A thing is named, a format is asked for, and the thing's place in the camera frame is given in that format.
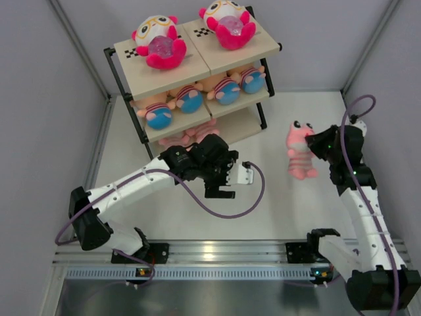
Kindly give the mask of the pink plush corner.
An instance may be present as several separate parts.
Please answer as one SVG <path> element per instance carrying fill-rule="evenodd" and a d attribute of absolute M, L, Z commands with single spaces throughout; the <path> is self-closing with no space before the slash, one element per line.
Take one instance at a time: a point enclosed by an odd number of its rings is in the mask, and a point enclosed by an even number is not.
<path fill-rule="evenodd" d="M 194 142 L 200 143 L 209 134 L 219 135 L 220 131 L 216 127 L 216 119 L 212 118 L 209 121 L 204 122 L 203 124 L 185 130 L 185 133 L 190 138 L 193 138 Z"/>

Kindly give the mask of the peach doll blue pants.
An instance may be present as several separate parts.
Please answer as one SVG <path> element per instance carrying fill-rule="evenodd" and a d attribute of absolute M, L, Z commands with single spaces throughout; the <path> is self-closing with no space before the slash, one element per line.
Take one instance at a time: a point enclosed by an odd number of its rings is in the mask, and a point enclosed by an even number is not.
<path fill-rule="evenodd" d="M 192 114 L 203 104 L 203 85 L 191 83 L 168 90 L 167 94 L 172 97 L 172 102 L 182 113 Z"/>
<path fill-rule="evenodd" d="M 147 126 L 162 130 L 172 123 L 173 103 L 167 103 L 167 93 L 161 92 L 139 100 L 130 101 L 138 117 L 145 119 Z"/>
<path fill-rule="evenodd" d="M 239 97 L 238 83 L 224 73 L 202 79 L 199 83 L 209 101 L 215 100 L 221 105 L 229 105 Z"/>

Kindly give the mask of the white pink panda plush glasses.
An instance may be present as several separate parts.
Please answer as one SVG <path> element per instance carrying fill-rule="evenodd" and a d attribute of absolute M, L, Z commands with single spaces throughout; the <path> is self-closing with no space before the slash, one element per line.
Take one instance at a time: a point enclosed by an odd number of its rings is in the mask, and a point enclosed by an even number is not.
<path fill-rule="evenodd" d="M 176 16 L 155 15 L 146 18 L 132 32 L 136 53 L 146 64 L 159 70 L 178 67 L 187 52 L 186 43 L 178 37 Z"/>

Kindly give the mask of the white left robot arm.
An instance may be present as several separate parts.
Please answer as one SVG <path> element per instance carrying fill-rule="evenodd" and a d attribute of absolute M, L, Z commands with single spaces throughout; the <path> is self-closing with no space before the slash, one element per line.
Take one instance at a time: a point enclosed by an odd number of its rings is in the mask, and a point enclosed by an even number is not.
<path fill-rule="evenodd" d="M 134 263 L 145 261 L 149 242 L 138 228 L 126 228 L 113 222 L 118 211 L 140 199 L 176 185 L 176 181 L 196 178 L 205 184 L 206 198 L 232 199 L 234 192 L 222 186 L 250 184 L 253 173 L 237 162 L 239 153 L 231 151 L 216 134 L 188 147 L 173 145 L 138 171 L 115 182 L 72 191 L 69 216 L 81 249 L 91 251 L 106 246 L 126 254 Z"/>

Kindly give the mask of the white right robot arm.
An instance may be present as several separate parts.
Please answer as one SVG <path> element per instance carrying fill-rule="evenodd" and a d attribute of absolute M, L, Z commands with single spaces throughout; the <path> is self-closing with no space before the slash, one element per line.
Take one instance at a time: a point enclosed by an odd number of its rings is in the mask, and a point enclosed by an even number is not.
<path fill-rule="evenodd" d="M 409 269 L 393 244 L 378 201 L 376 181 L 362 161 L 366 125 L 358 121 L 333 125 L 305 136 L 309 149 L 330 164 L 330 179 L 352 221 L 357 250 L 332 229 L 307 235 L 308 256 L 327 259 L 343 277 L 351 305 L 357 311 L 405 309 L 420 289 L 420 273 Z"/>

